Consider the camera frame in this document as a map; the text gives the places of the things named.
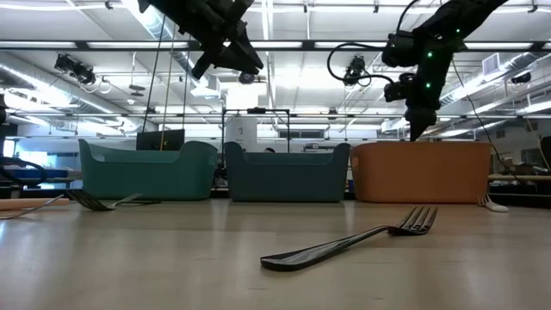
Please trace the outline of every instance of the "metal pole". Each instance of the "metal pole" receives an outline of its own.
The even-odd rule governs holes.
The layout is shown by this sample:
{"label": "metal pole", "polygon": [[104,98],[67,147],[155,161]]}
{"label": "metal pole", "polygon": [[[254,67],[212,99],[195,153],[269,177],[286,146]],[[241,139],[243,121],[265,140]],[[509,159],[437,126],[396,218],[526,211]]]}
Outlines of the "metal pole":
{"label": "metal pole", "polygon": [[291,152],[291,111],[287,110],[287,154]]}

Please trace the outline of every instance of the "wire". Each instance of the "wire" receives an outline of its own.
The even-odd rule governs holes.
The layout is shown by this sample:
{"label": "wire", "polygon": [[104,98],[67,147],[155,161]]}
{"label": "wire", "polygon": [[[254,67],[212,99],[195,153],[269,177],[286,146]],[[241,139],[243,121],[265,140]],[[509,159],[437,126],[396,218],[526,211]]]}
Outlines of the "wire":
{"label": "wire", "polygon": [[406,8],[402,12],[402,15],[399,16],[398,25],[396,26],[396,34],[399,32],[400,26],[402,26],[402,22],[404,21],[404,17],[406,17],[407,10],[409,10],[413,4],[417,3],[419,0],[413,0],[409,4],[407,4]]}
{"label": "wire", "polygon": [[[172,29],[172,33],[176,33],[176,23],[174,23],[174,28]],[[174,40],[176,39],[175,35],[172,35],[172,45],[170,46],[170,55],[172,54],[172,51],[174,51]],[[166,113],[169,109],[169,92],[170,92],[170,78],[172,78],[172,60],[174,58],[170,57],[170,63],[169,63],[169,82],[166,84],[166,98],[164,99],[164,115],[163,115],[163,122],[161,123],[161,147],[160,151],[163,150],[163,144],[164,144],[164,123],[166,122]]]}
{"label": "wire", "polygon": [[[451,59],[451,63],[454,67],[455,75],[457,75],[457,79],[459,79],[459,83],[461,84],[461,87],[463,89],[465,89],[465,85],[463,84],[463,81],[461,80],[461,75],[457,71],[457,67],[455,66],[455,61],[453,59]],[[482,126],[482,129],[484,129],[484,132],[486,133],[486,137],[488,138],[488,142],[490,142],[490,144],[492,145],[493,151],[496,152],[496,156],[498,158],[498,161],[505,167],[507,172],[509,172],[509,174],[511,174],[513,177],[515,177],[515,180],[517,180],[517,182],[520,183],[520,180],[518,179],[517,175],[512,172],[512,170],[503,162],[503,160],[499,156],[498,148],[493,144],[492,138],[490,137],[490,134],[488,133],[488,130],[486,129],[486,126],[484,126],[484,122],[481,120],[481,118],[479,117],[479,114],[476,112],[476,107],[474,106],[474,102],[471,99],[471,96],[467,92],[465,92],[465,95],[467,95],[467,99],[471,102],[471,106],[473,107],[474,115],[476,116],[476,119],[479,120],[479,123]]]}
{"label": "wire", "polygon": [[161,34],[158,37],[157,55],[155,55],[155,65],[153,65],[152,73],[152,85],[149,88],[149,95],[147,97],[147,104],[145,106],[144,126],[141,128],[141,132],[145,132],[145,125],[147,124],[147,115],[149,114],[149,105],[152,103],[153,83],[155,83],[155,72],[157,71],[158,55],[161,52],[161,43],[163,43],[163,31],[164,23],[166,22],[166,15],[163,15],[163,24],[161,24]]}
{"label": "wire", "polygon": [[339,45],[335,46],[335,48],[333,48],[333,50],[329,53],[329,57],[327,57],[327,71],[329,72],[329,74],[331,74],[332,77],[334,77],[335,79],[337,79],[339,81],[354,83],[354,84],[357,83],[359,80],[364,79],[364,78],[384,78],[389,83],[394,84],[394,81],[390,77],[387,77],[386,75],[382,75],[382,74],[369,74],[368,72],[366,72],[367,73],[366,75],[362,75],[360,77],[339,77],[338,75],[336,75],[333,72],[333,70],[331,69],[331,58],[333,57],[333,54],[335,52],[343,49],[343,47],[362,47],[362,48],[366,48],[366,49],[375,48],[374,46],[369,46],[369,45],[354,43],[354,42],[343,43],[343,44],[339,44]]}

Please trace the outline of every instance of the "plastic bin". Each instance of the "plastic bin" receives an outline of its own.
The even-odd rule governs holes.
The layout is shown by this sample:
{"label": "plastic bin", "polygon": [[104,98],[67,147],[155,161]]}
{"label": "plastic bin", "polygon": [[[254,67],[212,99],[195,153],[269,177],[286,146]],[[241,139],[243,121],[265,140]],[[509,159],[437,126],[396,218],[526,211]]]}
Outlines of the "plastic bin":
{"label": "plastic bin", "polygon": [[217,150],[191,141],[179,152],[124,151],[80,144],[84,190],[98,199],[197,201],[210,196]]}
{"label": "plastic bin", "polygon": [[230,197],[236,202],[343,200],[350,145],[333,153],[251,153],[226,143]]}
{"label": "plastic bin", "polygon": [[486,193],[491,145],[481,142],[381,142],[350,154],[362,202],[476,203]]}

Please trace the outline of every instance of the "silver fork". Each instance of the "silver fork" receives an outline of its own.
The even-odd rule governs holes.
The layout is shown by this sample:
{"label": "silver fork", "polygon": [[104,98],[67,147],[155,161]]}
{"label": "silver fork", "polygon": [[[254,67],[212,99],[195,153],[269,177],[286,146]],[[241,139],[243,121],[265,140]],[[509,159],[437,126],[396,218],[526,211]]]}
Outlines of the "silver fork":
{"label": "silver fork", "polygon": [[396,226],[379,226],[354,236],[306,249],[260,258],[260,264],[273,271],[296,271],[334,257],[343,250],[377,233],[388,231],[393,236],[421,236],[429,232],[438,208],[413,208]]}

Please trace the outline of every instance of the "fluorescent light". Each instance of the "fluorescent light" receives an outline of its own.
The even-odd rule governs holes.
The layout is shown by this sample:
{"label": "fluorescent light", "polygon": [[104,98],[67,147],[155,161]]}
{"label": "fluorescent light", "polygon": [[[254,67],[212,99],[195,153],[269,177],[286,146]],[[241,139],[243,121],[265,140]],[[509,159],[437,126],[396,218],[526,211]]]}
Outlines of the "fluorescent light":
{"label": "fluorescent light", "polygon": [[477,108],[475,111],[471,111],[469,112],[470,115],[473,115],[473,114],[480,114],[480,113],[484,113],[486,111],[489,111],[495,107],[497,107],[498,104],[497,103],[488,103],[486,105],[483,105],[482,107],[479,107]]}
{"label": "fluorescent light", "polygon": [[505,123],[505,121],[495,121],[493,123],[489,123],[489,124],[485,124],[484,126],[480,126],[478,128],[476,128],[476,130],[483,130],[484,128],[485,129],[490,129],[492,127],[496,127],[497,125],[500,125],[500,124],[503,124]]}
{"label": "fluorescent light", "polygon": [[0,48],[77,48],[75,42],[57,41],[0,41]]}
{"label": "fluorescent light", "polygon": [[455,137],[456,135],[467,133],[470,129],[456,129],[456,130],[449,130],[447,132],[440,133],[438,137]]}
{"label": "fluorescent light", "polygon": [[[144,42],[144,41],[133,41],[133,42],[88,42],[90,48],[158,48],[158,42]],[[187,48],[188,42],[174,42],[174,48]],[[160,48],[172,48],[172,42],[164,41],[161,42]]]}
{"label": "fluorescent light", "polygon": [[542,111],[542,110],[545,110],[545,109],[551,109],[551,101],[542,102],[542,103],[535,103],[535,104],[532,104],[532,105],[530,105],[526,108],[520,108],[520,109],[517,110],[517,113],[528,114],[528,113],[539,112],[539,111]]}
{"label": "fluorescent light", "polygon": [[[338,45],[349,43],[349,42],[316,42],[314,44],[315,48],[335,48]],[[373,42],[373,41],[362,41],[362,42],[352,42],[357,44],[363,44],[363,45],[369,45],[372,47],[385,47],[387,45],[386,42]],[[343,49],[347,48],[358,48],[358,46],[344,46]]]}
{"label": "fluorescent light", "polygon": [[[113,8],[124,8],[120,4],[111,4]],[[78,5],[78,6],[29,6],[29,5],[15,5],[15,4],[0,4],[0,9],[15,9],[15,10],[30,10],[41,12],[58,12],[68,10],[83,10],[83,9],[105,9],[105,4],[91,4],[91,5]]]}
{"label": "fluorescent light", "polygon": [[528,49],[534,43],[531,42],[470,42],[465,43],[468,49]]}
{"label": "fluorescent light", "polygon": [[[373,13],[374,7],[369,5],[317,5],[310,7],[312,12],[323,13]],[[419,14],[432,14],[436,12],[438,8],[411,8],[407,11],[407,14],[419,15]],[[385,7],[380,6],[379,13],[391,13],[401,14],[404,11],[404,7]]]}
{"label": "fluorescent light", "polygon": [[26,122],[29,122],[29,123],[33,123],[33,124],[36,124],[36,125],[42,125],[42,126],[47,126],[48,123],[41,120],[40,118],[36,118],[34,116],[26,116],[26,117],[19,117],[19,116],[10,116],[11,118],[13,119],[16,119],[18,121],[26,121]]}
{"label": "fluorescent light", "polygon": [[531,9],[532,9],[531,7],[528,7],[528,8],[499,8],[499,9],[494,10],[493,13],[496,13],[496,14],[524,13],[524,12],[528,12]]}
{"label": "fluorescent light", "polygon": [[302,42],[293,41],[253,41],[254,48],[301,48]]}

